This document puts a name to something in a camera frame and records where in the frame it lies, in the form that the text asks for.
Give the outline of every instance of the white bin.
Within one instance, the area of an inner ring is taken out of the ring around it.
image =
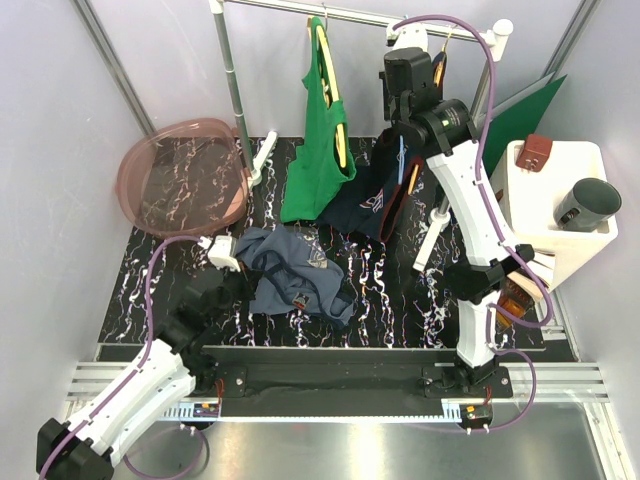
[[[503,191],[499,201],[507,223],[522,243],[556,255],[553,290],[618,236],[615,216],[591,233],[558,228],[553,211],[575,183],[586,177],[606,180],[600,148],[591,142],[553,142],[542,171],[516,166],[524,141],[511,142],[493,175],[493,191]]]

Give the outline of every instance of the floor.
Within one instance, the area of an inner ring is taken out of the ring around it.
[[[374,139],[352,138],[356,163],[366,164]],[[281,138],[269,160],[262,183],[251,196],[247,214],[227,229],[238,237],[249,226],[273,229],[279,223],[287,165],[295,158],[300,138]],[[242,305],[218,322],[212,345],[270,347],[455,348],[458,335],[456,299],[443,283],[445,266],[464,256],[464,243],[455,218],[437,242],[424,274],[412,270],[424,238],[425,217],[436,202],[437,182],[427,170],[406,204],[403,218],[386,244],[361,234],[343,235],[330,227],[296,223],[317,238],[327,256],[346,274],[345,288],[356,298],[356,312],[343,330],[300,311],[286,315],[251,315]],[[160,240],[133,229],[109,303],[100,342],[142,344],[144,325],[143,278]],[[166,315],[190,277],[209,268],[194,244],[171,245],[154,272],[154,312]],[[537,321],[534,311],[525,317]],[[542,349],[538,329],[508,328],[497,342],[522,349]]]
[[[495,423],[512,418],[516,411],[513,405],[496,405]],[[172,430],[156,437],[167,428]],[[455,426],[440,428],[458,431]],[[205,435],[208,454],[188,478],[605,478],[585,414],[577,405],[536,404],[518,425],[471,437],[409,425],[291,423],[220,423],[205,430]],[[131,449],[131,462],[146,475],[166,478],[193,461],[198,445],[188,433],[176,431],[175,425],[157,423]],[[124,464],[114,476],[114,480],[135,478]]]

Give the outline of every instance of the dark gray cup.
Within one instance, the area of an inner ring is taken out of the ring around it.
[[[613,185],[598,178],[583,178],[560,202],[553,218],[562,230],[593,232],[621,206],[622,198]]]

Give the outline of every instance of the green board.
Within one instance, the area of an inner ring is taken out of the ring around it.
[[[565,78],[566,75],[542,87],[493,119],[482,155],[488,176],[495,170],[509,143],[525,140],[528,135],[535,133]]]

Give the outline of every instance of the wall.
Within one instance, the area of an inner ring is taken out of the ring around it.
[[[584,360],[597,361],[640,472],[638,270],[640,238],[640,3],[602,2],[563,73],[569,74],[539,131],[590,140],[602,149],[608,180],[623,197],[619,237],[560,287]]]
[[[0,15],[0,478],[95,351],[131,226],[113,193],[141,135],[68,0]]]
[[[156,127],[215,116],[233,122],[233,111],[207,0],[92,0],[138,94]],[[320,5],[320,0],[305,0]],[[328,0],[327,5],[413,16],[457,15],[486,30],[501,19],[515,24],[499,66],[497,100],[502,101],[542,74],[579,0]],[[306,91],[300,79],[309,68],[306,18],[238,4],[225,4],[232,50],[249,133],[304,133]],[[336,20],[328,36],[351,135],[377,136],[382,118],[385,31]],[[442,41],[434,39],[432,53]],[[477,45],[452,42],[446,95],[471,104],[484,57]]]

